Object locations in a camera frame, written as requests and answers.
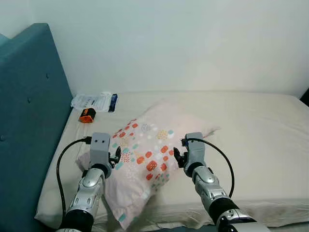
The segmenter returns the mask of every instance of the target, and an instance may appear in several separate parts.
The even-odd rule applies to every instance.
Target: patterned pillowcase
[[[173,148],[185,151],[180,139],[196,131],[206,137],[216,129],[167,102],[151,107],[112,135],[110,153],[114,154],[120,146],[122,154],[112,175],[105,180],[104,196],[123,229],[178,169]]]

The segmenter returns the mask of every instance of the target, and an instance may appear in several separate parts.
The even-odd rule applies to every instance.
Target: silver robot arm segment
[[[266,226],[256,222],[234,204],[220,186],[218,178],[206,166],[205,145],[202,142],[188,141],[190,138],[203,139],[200,132],[186,134],[182,142],[187,152],[181,156],[179,150],[174,148],[174,156],[179,167],[192,178],[204,208],[216,224],[218,232],[269,232]]]
[[[91,232],[98,211],[99,200],[103,195],[105,178],[119,162],[121,151],[111,157],[110,136],[107,133],[94,133],[90,144],[89,170],[83,174],[77,193],[72,200],[60,229],[57,232]]]

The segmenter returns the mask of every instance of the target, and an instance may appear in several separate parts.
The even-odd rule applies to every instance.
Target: white bed sheet
[[[309,108],[288,95],[235,92],[119,94],[115,112],[97,113],[92,124],[80,123],[80,112],[73,110],[46,175],[35,218],[54,228],[60,224],[56,161],[68,143],[96,131],[112,134],[162,98],[178,98],[190,113],[222,128],[210,141],[233,165],[233,200],[240,208],[272,227],[309,221]],[[60,175],[67,205],[81,177],[75,160],[88,150],[87,145],[76,145],[62,159]],[[229,192],[230,173],[223,158],[207,147],[205,161]],[[100,203],[93,231],[120,231],[104,205]],[[199,228],[209,223],[192,181],[178,170],[150,199],[129,231]]]

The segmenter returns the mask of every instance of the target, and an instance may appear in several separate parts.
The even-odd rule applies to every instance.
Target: orange object
[[[93,108],[84,109],[82,111],[81,116],[79,117],[79,120],[82,123],[90,123],[93,122],[96,116],[96,111]]]
[[[151,151],[147,151],[147,153],[146,153],[145,156],[146,156],[147,158],[149,158],[151,155],[152,155]]]
[[[144,157],[143,156],[141,156],[141,157],[139,157],[137,160],[136,160],[136,162],[137,162],[137,164],[141,164],[141,163],[143,163],[144,162]]]
[[[161,152],[165,153],[168,149],[169,149],[168,146],[164,146],[161,148]]]
[[[150,180],[152,177],[153,177],[153,175],[150,173],[150,174],[148,174],[148,175],[146,176],[146,179],[147,179],[147,180]]]
[[[120,138],[124,137],[126,135],[125,132],[121,132],[121,134],[119,135]]]
[[[167,168],[168,168],[168,167],[166,166],[166,164],[163,163],[163,164],[161,165],[161,170],[162,170],[162,171],[165,171]]]
[[[146,168],[148,171],[152,171],[155,169],[157,166],[157,163],[155,161],[151,161],[150,163],[147,164]]]

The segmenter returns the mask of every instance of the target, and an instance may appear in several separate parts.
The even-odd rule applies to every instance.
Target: teal headboard
[[[0,46],[0,231],[48,231],[33,217],[71,99],[47,24]]]

